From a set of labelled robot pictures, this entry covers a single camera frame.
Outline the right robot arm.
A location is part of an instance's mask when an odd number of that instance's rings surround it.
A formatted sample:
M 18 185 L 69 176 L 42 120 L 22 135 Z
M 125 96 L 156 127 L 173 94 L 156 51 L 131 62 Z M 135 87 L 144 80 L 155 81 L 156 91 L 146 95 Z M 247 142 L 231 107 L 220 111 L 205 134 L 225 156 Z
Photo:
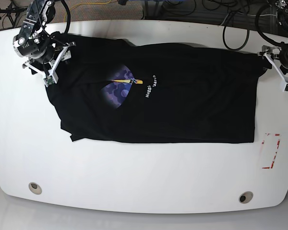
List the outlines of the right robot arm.
M 63 33 L 46 31 L 56 13 L 54 0 L 34 0 L 28 7 L 26 19 L 21 25 L 20 32 L 13 38 L 13 49 L 21 58 L 28 58 L 22 68 L 29 68 L 32 74 L 40 74 L 44 84 L 56 84 L 59 77 L 56 69 L 62 61 L 71 58 L 70 48 L 75 42 L 67 42 L 71 25 L 71 13 L 67 3 L 61 1 L 67 16 Z

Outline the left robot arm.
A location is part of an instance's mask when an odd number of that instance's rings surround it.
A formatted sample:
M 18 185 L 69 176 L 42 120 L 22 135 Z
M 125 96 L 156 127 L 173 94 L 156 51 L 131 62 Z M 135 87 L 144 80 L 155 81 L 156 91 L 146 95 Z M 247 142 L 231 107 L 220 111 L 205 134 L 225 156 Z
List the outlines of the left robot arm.
M 262 46 L 258 52 L 259 56 L 265 57 L 274 67 L 281 78 L 281 89 L 288 92 L 288 42 L 277 42 L 267 37 L 260 29 L 259 18 L 262 12 L 270 7 L 276 8 L 276 19 L 280 27 L 288 34 L 288 2 L 285 0 L 274 0 L 262 6 L 255 15 L 254 24 L 260 37 L 271 44 Z

